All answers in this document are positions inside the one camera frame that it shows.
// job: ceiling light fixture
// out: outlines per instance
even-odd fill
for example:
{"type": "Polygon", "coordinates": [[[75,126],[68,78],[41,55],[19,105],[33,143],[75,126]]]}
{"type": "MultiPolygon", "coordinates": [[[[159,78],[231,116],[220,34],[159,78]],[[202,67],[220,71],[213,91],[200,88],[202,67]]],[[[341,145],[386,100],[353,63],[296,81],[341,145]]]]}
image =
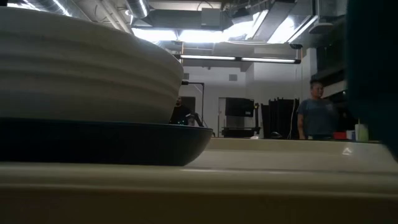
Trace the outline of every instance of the ceiling light fixture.
{"type": "Polygon", "coordinates": [[[158,42],[161,40],[177,40],[177,35],[173,30],[162,29],[132,29],[134,35],[138,38],[148,40],[149,42],[158,42]]]}
{"type": "Polygon", "coordinates": [[[230,56],[212,56],[212,55],[180,55],[175,54],[177,59],[199,59],[199,60],[224,60],[235,62],[267,62],[267,63],[300,63],[299,59],[283,58],[255,58],[255,57],[230,57],[230,56]]]}
{"type": "Polygon", "coordinates": [[[297,37],[299,37],[305,30],[307,30],[310,25],[312,25],[316,20],[318,19],[318,16],[314,16],[307,24],[305,24],[296,34],[293,35],[292,38],[290,38],[287,42],[292,43],[297,37]]]}
{"type": "Polygon", "coordinates": [[[277,58],[251,58],[243,57],[243,62],[270,62],[270,63],[300,63],[299,60],[295,59],[277,59],[277,58]]]}
{"type": "Polygon", "coordinates": [[[16,7],[16,8],[21,8],[21,9],[31,9],[31,10],[36,10],[39,11],[39,9],[37,9],[34,5],[32,5],[31,3],[29,3],[28,1],[24,0],[24,2],[26,4],[17,4],[17,3],[8,3],[7,6],[8,7],[16,7]]]}
{"type": "Polygon", "coordinates": [[[262,11],[262,12],[258,15],[256,21],[254,22],[254,25],[253,25],[252,29],[251,29],[250,32],[246,35],[246,40],[248,40],[248,39],[254,37],[254,35],[256,34],[256,32],[259,30],[259,28],[260,28],[262,22],[263,22],[264,19],[266,18],[266,15],[267,15],[267,14],[268,14],[268,9],[262,11]]]}
{"type": "Polygon", "coordinates": [[[207,56],[207,55],[179,55],[179,58],[181,58],[181,59],[203,59],[203,60],[235,60],[235,57],[207,56]]]}
{"type": "Polygon", "coordinates": [[[220,43],[226,41],[222,31],[184,30],[179,40],[186,43],[220,43]]]}

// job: black curtain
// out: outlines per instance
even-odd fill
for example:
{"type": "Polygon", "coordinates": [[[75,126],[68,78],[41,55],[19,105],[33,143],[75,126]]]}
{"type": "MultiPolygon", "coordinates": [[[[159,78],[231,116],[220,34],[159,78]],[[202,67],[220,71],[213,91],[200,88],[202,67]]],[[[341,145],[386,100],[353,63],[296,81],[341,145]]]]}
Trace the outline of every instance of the black curtain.
{"type": "Polygon", "coordinates": [[[300,100],[269,100],[268,105],[261,105],[262,125],[264,128],[264,138],[271,138],[271,133],[277,132],[282,139],[287,139],[290,133],[291,139],[297,139],[299,132],[297,130],[297,108],[300,100]]]}

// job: air vent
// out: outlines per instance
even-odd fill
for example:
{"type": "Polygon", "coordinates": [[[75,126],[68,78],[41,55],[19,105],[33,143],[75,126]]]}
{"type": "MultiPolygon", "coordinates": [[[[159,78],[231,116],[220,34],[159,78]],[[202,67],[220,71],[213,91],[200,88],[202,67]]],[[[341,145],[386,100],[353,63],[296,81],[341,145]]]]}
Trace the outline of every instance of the air vent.
{"type": "Polygon", "coordinates": [[[230,74],[229,75],[229,80],[236,82],[238,80],[238,75],[237,74],[230,74]]]}

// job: red object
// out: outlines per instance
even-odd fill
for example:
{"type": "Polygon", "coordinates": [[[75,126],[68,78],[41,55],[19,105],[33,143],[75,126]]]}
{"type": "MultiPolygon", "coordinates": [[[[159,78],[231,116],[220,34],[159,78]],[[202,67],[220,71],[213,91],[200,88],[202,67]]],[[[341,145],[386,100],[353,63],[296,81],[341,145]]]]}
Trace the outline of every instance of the red object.
{"type": "Polygon", "coordinates": [[[337,132],[337,133],[333,133],[333,138],[334,139],[347,139],[347,134],[345,132],[337,132]]]}

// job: gray t-shirt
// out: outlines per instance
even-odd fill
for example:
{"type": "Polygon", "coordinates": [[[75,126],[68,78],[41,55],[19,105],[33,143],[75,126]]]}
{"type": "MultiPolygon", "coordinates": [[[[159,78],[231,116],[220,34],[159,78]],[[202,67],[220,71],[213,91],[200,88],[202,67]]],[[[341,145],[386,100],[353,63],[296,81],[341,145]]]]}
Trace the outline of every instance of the gray t-shirt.
{"type": "Polygon", "coordinates": [[[304,116],[303,128],[306,136],[333,135],[336,130],[338,114],[328,100],[304,100],[297,113],[304,116]]]}

